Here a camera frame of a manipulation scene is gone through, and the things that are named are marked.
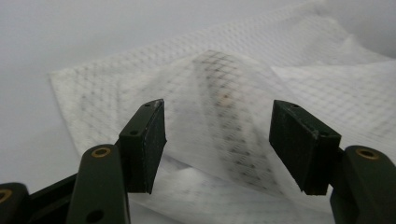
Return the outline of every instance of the white table surface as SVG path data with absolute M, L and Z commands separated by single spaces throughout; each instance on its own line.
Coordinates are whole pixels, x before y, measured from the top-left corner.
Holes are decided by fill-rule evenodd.
M 48 72 L 301 1 L 1 1 L 0 183 L 33 193 L 78 170 Z M 177 223 L 131 207 L 132 223 Z

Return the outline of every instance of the brass screw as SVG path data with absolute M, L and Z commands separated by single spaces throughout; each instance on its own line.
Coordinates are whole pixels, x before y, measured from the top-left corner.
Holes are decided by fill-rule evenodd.
M 0 203 L 5 202 L 9 197 L 11 197 L 12 190 L 10 189 L 0 189 Z
M 370 149 L 358 148 L 356 150 L 356 153 L 358 153 L 358 155 L 368 160 L 376 161 L 379 159 L 378 154 Z
M 96 150 L 94 150 L 91 155 L 95 158 L 103 158 L 110 154 L 111 150 L 108 147 L 99 147 Z

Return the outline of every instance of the white background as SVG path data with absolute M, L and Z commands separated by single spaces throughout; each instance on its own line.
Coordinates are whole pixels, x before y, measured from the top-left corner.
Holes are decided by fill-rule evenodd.
M 78 170 L 48 72 L 302 1 L 1 1 L 0 183 L 32 193 Z M 367 48 L 396 55 L 394 1 L 329 5 Z M 131 206 L 134 223 L 175 223 Z

